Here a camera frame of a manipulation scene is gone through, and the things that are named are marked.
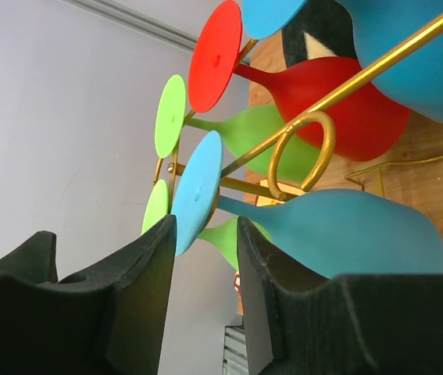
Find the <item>green wine glass front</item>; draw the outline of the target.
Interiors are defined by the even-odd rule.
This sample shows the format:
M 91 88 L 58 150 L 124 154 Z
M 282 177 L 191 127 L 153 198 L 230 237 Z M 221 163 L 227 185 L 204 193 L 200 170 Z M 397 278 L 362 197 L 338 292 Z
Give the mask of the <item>green wine glass front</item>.
M 164 179 L 159 179 L 153 186 L 146 205 L 141 232 L 145 233 L 167 213 L 169 208 L 168 184 Z M 207 227 L 197 236 L 214 245 L 225 260 L 235 269 L 239 270 L 237 254 L 238 216 L 233 216 L 225 223 L 216 227 Z

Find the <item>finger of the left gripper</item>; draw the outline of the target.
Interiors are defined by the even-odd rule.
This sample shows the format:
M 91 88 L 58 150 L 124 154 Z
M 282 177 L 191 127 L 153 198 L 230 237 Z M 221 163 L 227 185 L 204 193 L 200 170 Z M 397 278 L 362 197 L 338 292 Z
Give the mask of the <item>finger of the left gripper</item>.
M 40 230 L 0 258 L 0 270 L 34 284 L 58 282 L 56 234 Z

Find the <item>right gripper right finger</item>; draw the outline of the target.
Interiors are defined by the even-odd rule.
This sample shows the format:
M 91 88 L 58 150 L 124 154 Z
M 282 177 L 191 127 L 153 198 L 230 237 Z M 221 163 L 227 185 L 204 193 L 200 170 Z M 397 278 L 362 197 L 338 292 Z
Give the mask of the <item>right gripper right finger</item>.
M 327 279 L 237 222 L 252 374 L 443 374 L 443 275 Z

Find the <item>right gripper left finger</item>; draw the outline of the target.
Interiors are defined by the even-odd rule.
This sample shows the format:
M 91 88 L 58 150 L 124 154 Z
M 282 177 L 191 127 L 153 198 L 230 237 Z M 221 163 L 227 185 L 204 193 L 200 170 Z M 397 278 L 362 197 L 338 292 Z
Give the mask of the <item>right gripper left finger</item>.
M 55 284 L 0 270 L 0 374 L 157 373 L 176 236 L 165 216 Z

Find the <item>green wine glass back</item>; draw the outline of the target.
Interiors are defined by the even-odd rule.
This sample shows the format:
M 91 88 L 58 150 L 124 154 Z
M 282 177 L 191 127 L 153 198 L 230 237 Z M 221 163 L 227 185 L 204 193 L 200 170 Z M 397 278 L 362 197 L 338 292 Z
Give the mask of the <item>green wine glass back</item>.
M 186 121 L 186 104 L 184 79 L 175 74 L 163 88 L 156 113 L 155 150 L 162 159 L 172 153 L 185 124 L 205 131 L 217 131 L 234 158 L 241 157 L 284 126 L 274 104 L 250 106 L 220 122 L 199 118 Z M 319 154 L 318 148 L 305 143 L 297 135 L 292 136 L 280 158 L 277 179 L 294 184 L 302 182 L 316 164 Z

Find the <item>blue wine glass front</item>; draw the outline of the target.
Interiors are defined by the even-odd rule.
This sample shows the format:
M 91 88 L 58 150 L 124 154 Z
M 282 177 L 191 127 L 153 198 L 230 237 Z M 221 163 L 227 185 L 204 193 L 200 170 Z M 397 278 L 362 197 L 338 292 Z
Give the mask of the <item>blue wine glass front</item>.
M 173 199 L 176 253 L 202 231 L 212 206 L 261 225 L 290 257 L 327 277 L 443 273 L 443 240 L 421 212 L 363 191 L 312 191 L 282 205 L 255 206 L 218 196 L 224 146 L 208 132 L 193 151 Z

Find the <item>green wine glass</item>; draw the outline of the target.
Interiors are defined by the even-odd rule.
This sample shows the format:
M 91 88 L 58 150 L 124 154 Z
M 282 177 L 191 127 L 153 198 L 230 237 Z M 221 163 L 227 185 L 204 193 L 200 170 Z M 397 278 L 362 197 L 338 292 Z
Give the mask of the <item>green wine glass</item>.
M 167 213 L 169 208 L 168 184 L 164 179 L 159 179 L 153 186 L 146 205 L 141 232 L 145 233 Z M 239 270 L 237 254 L 238 216 L 233 216 L 225 223 L 216 227 L 207 227 L 197 236 L 214 245 L 225 260 L 235 269 Z
M 199 118 L 186 121 L 186 104 L 184 79 L 175 74 L 163 88 L 156 113 L 155 150 L 162 159 L 172 153 L 185 124 L 205 131 L 217 131 L 234 158 L 241 157 L 284 126 L 274 104 L 250 106 L 220 122 Z M 319 154 L 318 148 L 305 143 L 297 135 L 292 136 L 280 158 L 277 179 L 294 184 L 302 182 L 316 164 Z

